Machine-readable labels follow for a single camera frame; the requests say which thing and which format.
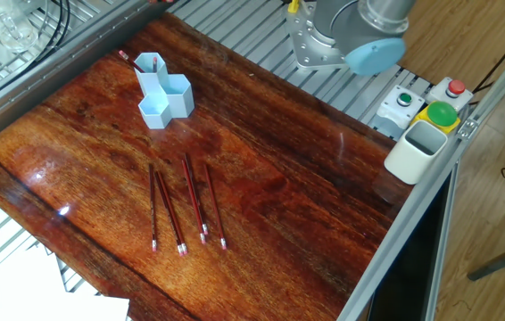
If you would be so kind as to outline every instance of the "metal grating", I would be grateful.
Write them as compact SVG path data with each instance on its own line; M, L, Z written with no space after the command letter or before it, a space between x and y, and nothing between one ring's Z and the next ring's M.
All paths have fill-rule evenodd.
M0 88L23 72L45 48L52 37L60 14L60 0L29 0L21 2L31 25L38 30L38 41L24 53L11 53L0 43ZM94 17L102 16L114 6L113 1L70 0L70 24L66 40L89 27Z

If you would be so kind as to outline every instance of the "hexagonal pen holder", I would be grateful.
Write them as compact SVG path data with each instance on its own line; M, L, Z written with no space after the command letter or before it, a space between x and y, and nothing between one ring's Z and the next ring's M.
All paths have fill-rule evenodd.
M157 57L157 72L153 71ZM195 108L191 84L184 75L169 75L158 53L141 53L135 60L143 71L136 71L144 99L138 105L150 129L165 128L171 118L186 118Z
M171 121L170 105L163 91L147 95L138 107L150 129L164 129Z
M189 117L195 108L191 84L184 75L170 75L170 85L162 86L170 102L173 118Z
M157 72L153 72L153 57L157 57ZM144 95L148 95L159 86L168 86L170 84L165 61L158 53L141 53L134 62L145 71L139 72L139 70L134 68L137 81L139 81Z

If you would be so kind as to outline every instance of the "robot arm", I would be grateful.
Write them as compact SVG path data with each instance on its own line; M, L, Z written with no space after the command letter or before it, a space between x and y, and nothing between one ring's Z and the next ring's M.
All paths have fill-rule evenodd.
M405 53L402 36L415 0L320 0L314 28L334 40L356 74L387 70Z

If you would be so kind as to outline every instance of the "wooden table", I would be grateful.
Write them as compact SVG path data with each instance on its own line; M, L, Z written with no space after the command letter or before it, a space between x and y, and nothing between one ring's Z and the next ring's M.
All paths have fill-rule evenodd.
M393 141L169 14L121 49L159 52L185 74L193 114L147 129L134 71L109 53L0 133L0 207L101 293L130 298L135 320L336 319L410 192L383 166ZM184 258L159 201L152 252L149 162L170 189Z

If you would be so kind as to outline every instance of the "red pencil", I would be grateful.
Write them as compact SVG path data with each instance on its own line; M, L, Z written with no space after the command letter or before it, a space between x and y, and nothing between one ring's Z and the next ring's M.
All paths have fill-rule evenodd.
M170 217L171 228L173 229L173 233L175 235L175 239L178 243L178 251L179 255L183 256L187 254L187 246L185 244L185 240L183 239L183 234L181 234L181 228L179 227L179 223L175 213L173 212L173 206L171 205L170 195L167 192L167 187L165 186L165 182L163 181L163 177L159 171L157 173L157 180L160 187L161 199L163 200L163 206L165 206L165 210Z
M201 243L205 244L205 233L203 231L203 220L201 219L201 212L199 211L199 205L197 205L197 199L195 198L195 192L193 189L193 184L191 182L191 176L189 175L189 168L185 160L181 160L183 164L183 170L185 171L185 180L187 181L187 187L189 188L189 195L191 196L191 203L193 203L193 211L197 217L197 225L199 228L199 236L201 236Z
M153 185L153 164L149 164L149 194L152 205L152 251L157 251L157 238L155 237L155 186Z
M185 163L187 164L187 169L189 170L189 179L191 181L191 188L193 189L193 194L195 195L195 199L197 200L197 209L199 212L199 218L203 222L202 228L205 235L209 234L209 229L207 228L207 224L205 224L205 220L203 219L203 214L201 214L201 202L199 202L199 194L195 189L195 177L193 176L193 167L191 166L191 161L189 160L189 156L185 154Z
M223 250L227 249L227 241L225 240L225 234L223 233L223 225L220 224L220 214L219 209L217 209L217 201L215 201L215 193L213 192L213 184L211 184L211 178L209 177L209 169L207 168L207 164L203 164L205 168L205 176L207 176L207 185L209 186L209 194L211 195L211 203L213 204L213 211L217 216L217 225L219 225L220 231L220 246L223 247Z
M118 54L120 54L121 58L123 58L126 62L129 62L130 65L134 66L134 68L137 69L137 71L139 71L139 72L145 72L145 71L143 71L141 69L141 67L139 67L137 65L137 63L135 63L133 60L129 59L129 56L126 53L124 53L123 50L120 50L118 52Z

